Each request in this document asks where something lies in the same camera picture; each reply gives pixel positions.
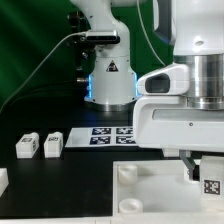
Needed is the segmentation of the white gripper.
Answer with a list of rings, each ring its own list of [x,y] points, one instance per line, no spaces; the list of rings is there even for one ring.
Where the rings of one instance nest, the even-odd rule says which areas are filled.
[[[190,151],[224,152],[224,111],[188,108],[183,97],[143,96],[134,106],[133,134],[139,147],[180,150],[192,180]]]

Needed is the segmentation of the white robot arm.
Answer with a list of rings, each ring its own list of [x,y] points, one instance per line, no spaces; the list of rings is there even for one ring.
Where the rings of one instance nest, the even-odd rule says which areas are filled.
[[[90,24],[84,42],[96,46],[86,102],[104,110],[132,104],[140,147],[224,152],[224,0],[151,0],[154,30],[173,45],[173,62],[138,78],[129,30],[111,10],[144,1],[71,0]]]

